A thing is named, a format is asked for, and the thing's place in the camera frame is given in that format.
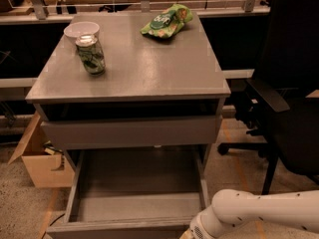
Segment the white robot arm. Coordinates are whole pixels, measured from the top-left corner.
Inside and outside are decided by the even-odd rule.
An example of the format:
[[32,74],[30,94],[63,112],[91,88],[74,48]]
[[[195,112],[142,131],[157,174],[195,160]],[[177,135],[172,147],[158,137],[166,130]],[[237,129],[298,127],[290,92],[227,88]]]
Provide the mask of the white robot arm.
[[250,221],[319,232],[319,191],[255,195],[223,189],[199,212],[179,239],[218,239]]

